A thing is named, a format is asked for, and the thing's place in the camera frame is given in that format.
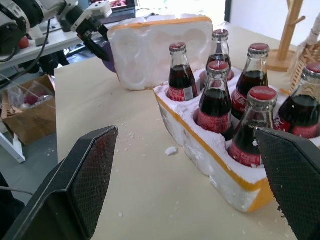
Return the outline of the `white foam crate yellow tape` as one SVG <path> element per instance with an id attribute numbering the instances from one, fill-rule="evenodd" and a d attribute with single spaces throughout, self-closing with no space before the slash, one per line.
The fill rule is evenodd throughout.
<path id="1" fill-rule="evenodd" d="M 169 84 L 153 89 L 164 125 L 194 165 L 234 209 L 249 213 L 274 199 L 263 167 L 244 166 L 228 154 L 231 141 L 197 125 L 201 97 L 179 102 L 167 97 Z"/>

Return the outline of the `white foam lid yellow tape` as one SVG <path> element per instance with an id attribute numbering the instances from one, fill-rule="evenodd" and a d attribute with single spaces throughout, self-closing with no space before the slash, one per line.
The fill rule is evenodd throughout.
<path id="1" fill-rule="evenodd" d="M 212 20 L 205 15 L 156 15 L 119 22 L 107 37 L 120 84 L 140 91 L 166 82 L 171 68 L 169 47 L 175 42 L 186 44 L 193 71 L 203 69 L 212 32 Z"/>

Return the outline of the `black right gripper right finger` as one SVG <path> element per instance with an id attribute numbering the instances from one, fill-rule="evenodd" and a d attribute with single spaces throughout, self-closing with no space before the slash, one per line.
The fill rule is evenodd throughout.
<path id="1" fill-rule="evenodd" d="M 309 139 L 255 127 L 270 189 L 297 240 L 320 240 L 320 148 Z"/>

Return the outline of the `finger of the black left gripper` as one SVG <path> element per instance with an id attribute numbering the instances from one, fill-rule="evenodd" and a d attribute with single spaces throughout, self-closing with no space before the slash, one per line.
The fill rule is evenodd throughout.
<path id="1" fill-rule="evenodd" d="M 109 62 L 110 56 L 108 53 L 98 44 L 96 44 L 92 39 L 86 39 L 84 45 L 99 59 Z"/>
<path id="2" fill-rule="evenodd" d="M 97 31 L 101 34 L 101 36 L 103 37 L 103 39 L 105 41 L 109 41 L 108 39 L 108 29 L 103 25 L 103 24 L 100 24 L 97 28 Z"/>

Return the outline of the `glass cola bottle red cap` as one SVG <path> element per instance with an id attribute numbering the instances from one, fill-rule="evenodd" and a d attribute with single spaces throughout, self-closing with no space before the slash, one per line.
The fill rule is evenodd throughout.
<path id="1" fill-rule="evenodd" d="M 305 139 L 320 135 L 320 63 L 305 66 L 299 84 L 279 108 L 273 128 Z"/>
<path id="2" fill-rule="evenodd" d="M 248 93 L 251 88 L 268 86 L 267 58 L 270 47 L 265 43 L 253 43 L 249 46 L 247 60 L 242 74 L 231 94 L 232 116 L 241 120 L 245 113 Z"/>
<path id="3" fill-rule="evenodd" d="M 225 61 L 230 67 L 228 74 L 228 81 L 231 81 L 234 77 L 232 71 L 232 63 L 229 55 L 229 32 L 226 29 L 216 29 L 212 32 L 211 50 L 206 63 L 206 69 L 208 64 L 213 61 Z"/>
<path id="4" fill-rule="evenodd" d="M 215 60 L 207 66 L 207 81 L 199 102 L 197 125 L 229 139 L 233 134 L 232 101 L 228 88 L 230 66 Z"/>
<path id="5" fill-rule="evenodd" d="M 187 57 L 187 46 L 184 42 L 174 42 L 169 46 L 169 52 L 171 56 L 171 66 L 167 97 L 175 102 L 193 100 L 199 94 L 196 80 Z"/>
<path id="6" fill-rule="evenodd" d="M 238 163 L 251 168 L 263 165 L 254 129 L 274 128 L 277 99 L 277 92 L 267 86 L 255 86 L 249 91 L 244 114 L 228 150 L 229 155 Z"/>

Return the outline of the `brown cardboard box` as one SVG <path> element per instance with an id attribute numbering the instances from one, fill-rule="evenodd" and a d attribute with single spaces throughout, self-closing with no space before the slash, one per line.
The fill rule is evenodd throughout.
<path id="1" fill-rule="evenodd" d="M 12 83 L 2 93 L 1 110 L 4 125 L 25 145 L 55 133 L 56 100 L 51 76 Z"/>

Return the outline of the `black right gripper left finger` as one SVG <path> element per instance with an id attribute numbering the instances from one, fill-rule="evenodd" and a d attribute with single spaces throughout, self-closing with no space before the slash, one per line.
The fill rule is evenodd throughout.
<path id="1" fill-rule="evenodd" d="M 80 137 L 2 240 L 91 240 L 107 195 L 118 134 L 113 125 Z"/>

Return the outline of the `wooden mug tree stand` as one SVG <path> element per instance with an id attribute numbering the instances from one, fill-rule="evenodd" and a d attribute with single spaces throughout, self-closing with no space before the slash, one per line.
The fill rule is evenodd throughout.
<path id="1" fill-rule="evenodd" d="M 278 49 L 269 51 L 266 67 L 275 72 L 287 72 L 291 61 L 295 56 L 295 51 L 290 50 L 292 38 L 296 25 L 306 19 L 303 15 L 299 17 L 304 0 L 286 0 L 288 14 Z"/>

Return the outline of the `small red ball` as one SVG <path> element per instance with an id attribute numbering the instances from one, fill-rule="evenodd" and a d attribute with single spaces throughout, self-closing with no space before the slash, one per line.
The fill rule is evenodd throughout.
<path id="1" fill-rule="evenodd" d="M 19 44 L 18 44 L 18 46 L 19 46 L 19 48 L 20 48 L 21 50 L 28 48 L 29 45 L 30 45 L 30 43 L 29 43 L 29 39 L 28 39 L 27 36 L 24 36 L 24 37 L 19 41 Z"/>

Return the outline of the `purple round object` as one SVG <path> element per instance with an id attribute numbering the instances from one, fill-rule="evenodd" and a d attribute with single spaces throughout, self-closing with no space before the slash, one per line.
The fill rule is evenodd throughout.
<path id="1" fill-rule="evenodd" d="M 112 48 L 110 45 L 110 42 L 106 42 L 104 44 L 104 46 L 102 47 L 104 49 L 104 51 L 106 52 L 106 54 L 109 57 L 109 61 L 105 61 L 103 60 L 103 64 L 105 65 L 105 67 L 110 70 L 113 73 L 116 73 L 116 68 L 115 68 L 115 62 L 114 62 L 114 56 L 113 56 L 113 52 L 112 52 Z"/>

